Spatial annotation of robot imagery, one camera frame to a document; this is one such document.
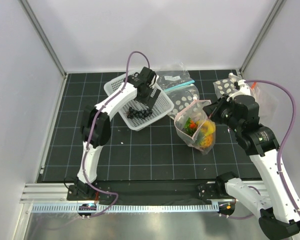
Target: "bag of vegetables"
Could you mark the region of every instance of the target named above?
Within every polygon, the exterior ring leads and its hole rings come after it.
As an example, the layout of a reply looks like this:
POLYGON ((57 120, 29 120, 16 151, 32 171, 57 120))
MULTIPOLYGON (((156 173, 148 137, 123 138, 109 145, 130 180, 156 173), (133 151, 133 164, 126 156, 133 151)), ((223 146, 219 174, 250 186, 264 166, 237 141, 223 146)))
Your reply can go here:
POLYGON ((174 118, 178 136, 203 154, 207 154, 216 142, 216 125, 203 111, 203 107, 209 104, 209 100, 194 100, 174 118))

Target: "plastic bag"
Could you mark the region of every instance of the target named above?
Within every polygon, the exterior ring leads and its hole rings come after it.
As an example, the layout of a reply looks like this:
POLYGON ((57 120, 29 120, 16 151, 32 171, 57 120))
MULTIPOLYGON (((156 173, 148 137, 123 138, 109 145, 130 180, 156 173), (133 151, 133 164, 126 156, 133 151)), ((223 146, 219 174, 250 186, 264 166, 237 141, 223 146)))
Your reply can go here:
POLYGON ((210 100, 194 100, 174 119, 178 136, 189 146, 207 154, 216 142, 216 125, 208 119, 203 107, 210 100))
POLYGON ((255 101, 259 104, 260 123, 269 126, 278 107, 278 99, 258 84, 253 89, 255 101))
POLYGON ((165 66, 155 73, 158 75, 156 83, 162 88, 162 90, 193 81, 182 62, 165 66))
MULTIPOLYGON (((241 80, 240 77, 230 73, 229 78, 215 81, 213 86, 217 98, 220 98, 223 94, 230 95, 237 92, 234 83, 239 80, 241 80)), ((278 99, 269 94, 264 88, 260 88, 258 84, 253 89, 250 87, 250 94, 259 104, 260 123, 269 126, 278 107, 278 99)))
MULTIPOLYGON (((241 80, 240 77, 234 75, 233 73, 229 73, 229 78, 215 81, 213 83, 214 92, 216 97, 219 99, 223 94, 234 94, 238 90, 235 88, 235 82, 241 80)), ((255 92, 250 88, 251 96, 255 97, 255 92)))
POLYGON ((174 109, 167 114, 172 119, 175 119, 176 115, 181 110, 188 107, 193 100, 199 100, 198 88, 193 84, 177 87, 171 91, 164 92, 174 103, 174 109))

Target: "grid floor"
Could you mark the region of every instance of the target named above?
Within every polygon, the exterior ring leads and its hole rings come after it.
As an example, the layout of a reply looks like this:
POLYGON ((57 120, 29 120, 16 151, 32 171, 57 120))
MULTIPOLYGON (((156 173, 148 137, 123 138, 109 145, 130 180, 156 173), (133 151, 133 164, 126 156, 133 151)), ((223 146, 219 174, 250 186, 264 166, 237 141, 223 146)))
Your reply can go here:
MULTIPOLYGON (((189 71, 200 99, 217 100, 213 82, 235 70, 189 71)), ((83 109, 107 98, 104 84, 123 72, 75 73, 68 76, 40 182, 59 182, 79 171, 83 144, 80 124, 83 109)), ((165 116, 140 130, 130 130, 117 113, 111 121, 111 139, 103 147, 98 180, 214 179, 233 171, 242 179, 260 175, 234 143, 226 125, 217 125, 213 149, 202 155, 178 137, 173 121, 165 116)))

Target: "white plastic basket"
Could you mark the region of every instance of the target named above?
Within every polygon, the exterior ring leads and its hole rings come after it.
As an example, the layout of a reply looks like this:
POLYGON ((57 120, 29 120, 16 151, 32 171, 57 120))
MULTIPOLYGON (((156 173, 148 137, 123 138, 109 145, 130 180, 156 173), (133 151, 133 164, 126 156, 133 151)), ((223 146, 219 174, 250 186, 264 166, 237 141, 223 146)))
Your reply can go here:
MULTIPOLYGON (((135 72, 128 72, 128 74, 132 75, 135 74, 135 72)), ((116 91, 125 80, 125 77, 126 74, 123 74, 107 82, 103 87, 106 94, 110 96, 114 91, 116 91)), ((133 119, 127 118, 127 112, 129 111, 129 107, 132 107, 136 110, 148 109, 146 105, 136 100, 129 101, 126 105, 123 106, 123 108, 119 110, 120 116, 122 117, 128 128, 130 128, 131 130, 139 131, 145 128, 146 126, 149 126, 150 124, 163 118, 165 115, 167 115, 167 113, 174 109, 173 102, 170 100, 167 94, 164 93, 164 91, 159 87, 157 83, 154 85, 153 89, 154 91, 152 92, 151 96, 155 94, 157 89, 161 90, 161 92, 152 108, 151 116, 147 117, 146 119, 140 119, 136 117, 134 117, 133 119)))

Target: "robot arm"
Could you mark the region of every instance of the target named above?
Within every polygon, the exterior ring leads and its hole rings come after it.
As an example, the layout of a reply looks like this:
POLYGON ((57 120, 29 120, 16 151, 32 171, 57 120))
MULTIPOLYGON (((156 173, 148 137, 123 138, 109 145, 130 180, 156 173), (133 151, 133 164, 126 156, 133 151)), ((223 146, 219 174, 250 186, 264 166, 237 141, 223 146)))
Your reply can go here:
POLYGON ((87 184, 94 183, 97 179, 97 166, 99 157, 103 146, 109 141, 111 137, 111 125, 110 121, 115 114, 131 100, 137 100, 142 104, 152 108, 160 94, 160 90, 156 89, 153 94, 153 86, 157 80, 157 75, 151 69, 144 67, 140 73, 134 73, 128 76, 127 84, 124 89, 123 84, 113 92, 106 100, 96 104, 95 106, 88 105, 82 115, 81 121, 81 134, 83 141, 83 154, 80 165, 80 170, 77 174, 77 178, 74 181, 77 195, 82 198, 91 198, 95 191, 87 184), (93 119, 99 109, 104 107, 99 114, 95 126, 92 126, 93 119), (83 156, 86 153, 86 145, 89 138, 89 134, 93 127, 93 134, 89 144, 89 150, 87 152, 84 168, 87 180, 84 176, 83 170, 83 156))
MULTIPOLYGON (((112 96, 114 96, 117 92, 121 91, 120 89, 122 88, 122 85, 118 88, 118 90, 116 90, 106 100, 96 104, 94 106, 94 109, 100 109, 103 105, 105 105, 105 103, 112 96)), ((107 120, 106 120, 107 127, 106 128, 108 130, 110 128, 110 121, 112 120, 112 118, 124 105, 126 105, 128 102, 130 102, 131 100, 133 100, 137 97, 137 91, 138 91, 138 89, 135 88, 131 83, 127 83, 124 90, 122 91, 122 93, 119 94, 108 105, 105 106, 105 108, 103 109, 103 113, 107 113, 107 120)), ((109 131, 108 131, 107 136, 108 136, 107 137, 107 141, 108 141, 109 137, 110 137, 109 131)), ((83 154, 86 151, 86 149, 85 149, 86 144, 87 144, 87 142, 84 141, 83 142, 83 154)), ((100 153, 101 153, 103 147, 104 147, 103 145, 98 145, 98 146, 94 147, 93 144, 90 144, 90 146, 89 146, 90 150, 85 159, 85 169, 86 169, 87 178, 90 183, 93 183, 97 179, 97 166, 98 166, 98 162, 99 162, 100 153)), ((83 174, 82 164, 80 165, 80 170, 79 170, 79 173, 77 174, 77 177, 81 182, 86 183, 86 179, 83 174)))
POLYGON ((235 132, 239 146, 256 166, 267 189, 270 201, 246 186, 233 173, 218 176, 219 192, 238 199, 258 219, 262 231, 269 239, 284 239, 300 231, 300 199, 281 161, 282 172, 299 209, 295 209, 278 173, 278 141, 272 130, 259 123, 259 105, 250 96, 244 80, 236 82, 238 92, 224 95, 203 110, 209 118, 226 124, 235 132))

